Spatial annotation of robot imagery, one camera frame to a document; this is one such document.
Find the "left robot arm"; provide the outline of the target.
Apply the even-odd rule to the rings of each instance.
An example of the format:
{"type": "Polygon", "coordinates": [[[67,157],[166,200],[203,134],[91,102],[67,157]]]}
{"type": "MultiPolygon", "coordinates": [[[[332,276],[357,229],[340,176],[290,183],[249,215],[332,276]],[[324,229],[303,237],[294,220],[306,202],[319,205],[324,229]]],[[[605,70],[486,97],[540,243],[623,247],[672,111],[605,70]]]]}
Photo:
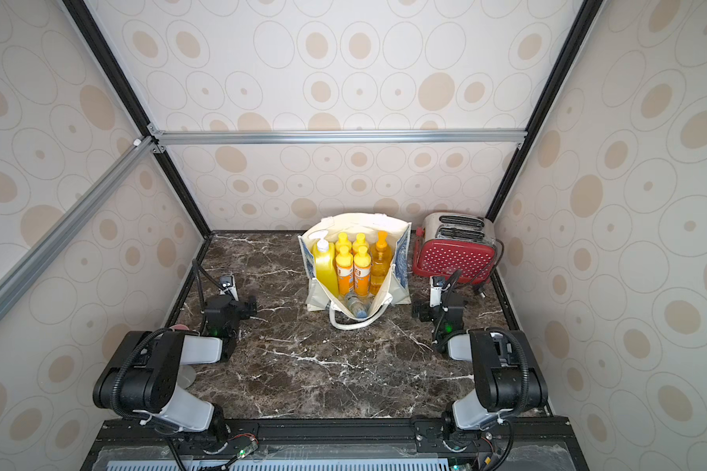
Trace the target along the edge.
{"type": "Polygon", "coordinates": [[[123,337],[92,388],[92,402],[167,438],[194,439],[208,455],[232,441],[223,408],[178,384],[184,366],[226,363],[239,343],[241,323],[258,311],[257,299],[238,296],[235,277],[215,279],[192,261],[200,327],[131,331],[123,337]]]}

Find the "cream starry night shopping bag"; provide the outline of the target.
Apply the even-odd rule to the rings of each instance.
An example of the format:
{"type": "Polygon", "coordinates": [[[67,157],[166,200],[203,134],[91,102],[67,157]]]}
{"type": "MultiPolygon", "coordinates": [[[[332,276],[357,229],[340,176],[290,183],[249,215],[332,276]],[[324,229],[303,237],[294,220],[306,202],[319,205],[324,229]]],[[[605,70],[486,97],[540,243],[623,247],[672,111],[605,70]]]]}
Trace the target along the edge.
{"type": "Polygon", "coordinates": [[[385,214],[346,213],[300,235],[308,310],[325,310],[334,328],[351,331],[371,325],[391,305],[409,304],[411,230],[385,214]]]}

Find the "yellow dish soap pump bottle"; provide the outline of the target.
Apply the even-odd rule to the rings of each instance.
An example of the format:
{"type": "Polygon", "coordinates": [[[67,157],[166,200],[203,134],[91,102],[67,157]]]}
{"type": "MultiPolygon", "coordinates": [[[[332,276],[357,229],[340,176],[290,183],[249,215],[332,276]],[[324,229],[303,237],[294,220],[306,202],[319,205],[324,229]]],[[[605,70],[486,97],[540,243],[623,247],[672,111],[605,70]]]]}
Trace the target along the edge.
{"type": "Polygon", "coordinates": [[[328,231],[318,231],[310,235],[311,252],[314,261],[315,278],[331,292],[339,296],[337,271],[335,268],[336,249],[327,239],[328,231]]]}

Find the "yellow cap juice bottle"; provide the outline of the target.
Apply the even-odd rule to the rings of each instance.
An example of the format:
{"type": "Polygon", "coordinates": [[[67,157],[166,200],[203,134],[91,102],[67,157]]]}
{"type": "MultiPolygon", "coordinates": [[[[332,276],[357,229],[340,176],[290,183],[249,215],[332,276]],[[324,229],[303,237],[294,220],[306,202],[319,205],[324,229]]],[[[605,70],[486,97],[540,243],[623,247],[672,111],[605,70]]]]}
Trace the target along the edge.
{"type": "Polygon", "coordinates": [[[363,247],[365,250],[369,250],[369,243],[366,239],[366,235],[364,233],[358,233],[355,236],[355,241],[353,242],[352,245],[352,251],[354,255],[359,254],[359,249],[363,247]]]}
{"type": "Polygon", "coordinates": [[[355,289],[355,264],[351,247],[342,246],[338,250],[335,263],[339,296],[347,296],[355,289]]]}
{"type": "Polygon", "coordinates": [[[344,247],[351,250],[353,243],[349,240],[349,236],[346,233],[339,233],[337,235],[337,241],[335,242],[336,253],[340,253],[344,247]]]}
{"type": "Polygon", "coordinates": [[[369,295],[372,265],[368,250],[361,247],[359,254],[353,258],[353,264],[355,264],[355,293],[361,298],[366,298],[369,295]]]}

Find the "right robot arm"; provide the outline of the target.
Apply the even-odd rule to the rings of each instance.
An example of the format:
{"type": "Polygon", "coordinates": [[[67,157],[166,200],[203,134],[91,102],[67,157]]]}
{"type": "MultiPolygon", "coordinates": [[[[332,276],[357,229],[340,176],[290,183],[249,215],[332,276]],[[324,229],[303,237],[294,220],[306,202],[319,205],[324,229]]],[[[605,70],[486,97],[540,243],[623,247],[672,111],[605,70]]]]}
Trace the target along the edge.
{"type": "Polygon", "coordinates": [[[428,302],[412,306],[412,317],[433,326],[432,349],[473,369],[473,390],[452,402],[442,414],[443,444],[453,453],[461,433],[473,433],[488,445],[473,468],[496,470],[508,459],[515,441],[514,420],[548,402],[548,387],[526,334],[499,327],[467,329],[465,299],[455,292],[461,278],[432,277],[428,302]]]}

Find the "orange dish soap pump bottle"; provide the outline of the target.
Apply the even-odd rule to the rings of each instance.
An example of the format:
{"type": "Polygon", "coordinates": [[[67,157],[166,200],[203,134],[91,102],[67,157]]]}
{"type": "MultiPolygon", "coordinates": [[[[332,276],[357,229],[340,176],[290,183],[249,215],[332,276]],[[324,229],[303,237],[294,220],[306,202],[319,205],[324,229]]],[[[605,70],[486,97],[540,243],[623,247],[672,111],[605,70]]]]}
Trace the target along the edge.
{"type": "Polygon", "coordinates": [[[388,233],[379,231],[377,242],[370,247],[371,271],[369,292],[376,296],[390,270],[393,251],[388,245],[388,233]]]}

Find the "blue cap water bottle front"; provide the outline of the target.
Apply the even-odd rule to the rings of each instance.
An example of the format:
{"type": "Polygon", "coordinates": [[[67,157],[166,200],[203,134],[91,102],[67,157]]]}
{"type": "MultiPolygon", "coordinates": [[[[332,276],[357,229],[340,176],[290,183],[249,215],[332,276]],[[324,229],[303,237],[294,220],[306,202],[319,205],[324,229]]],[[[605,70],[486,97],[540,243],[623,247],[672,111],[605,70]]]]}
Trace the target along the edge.
{"type": "Polygon", "coordinates": [[[361,298],[355,292],[350,292],[346,296],[346,305],[355,319],[365,320],[368,318],[370,302],[367,298],[361,298]]]}

